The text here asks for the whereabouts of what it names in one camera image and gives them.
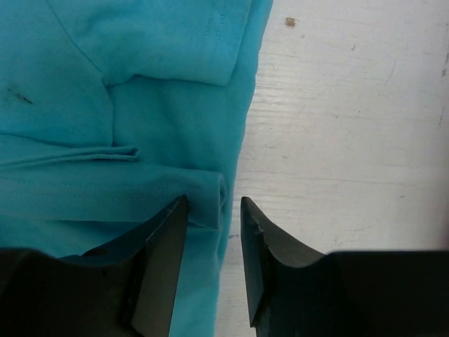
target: folded fabric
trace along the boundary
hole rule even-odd
[[[271,0],[0,2],[0,246],[80,254],[180,194],[170,335],[212,336]]]

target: blue cloth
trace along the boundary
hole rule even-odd
[[[270,8],[0,1],[0,246],[80,254],[186,194],[170,335],[212,336]]]

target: teal shirt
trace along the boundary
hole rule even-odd
[[[271,0],[0,1],[0,246],[81,254],[180,194],[170,335],[213,335]]]

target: white table surface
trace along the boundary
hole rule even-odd
[[[447,0],[275,0],[216,336],[255,336],[239,237],[243,195],[322,252],[448,245],[448,61]]]

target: white wooden table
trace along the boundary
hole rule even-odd
[[[322,252],[448,245],[448,61],[447,0],[275,0],[216,336],[255,336],[239,237],[243,195]]]

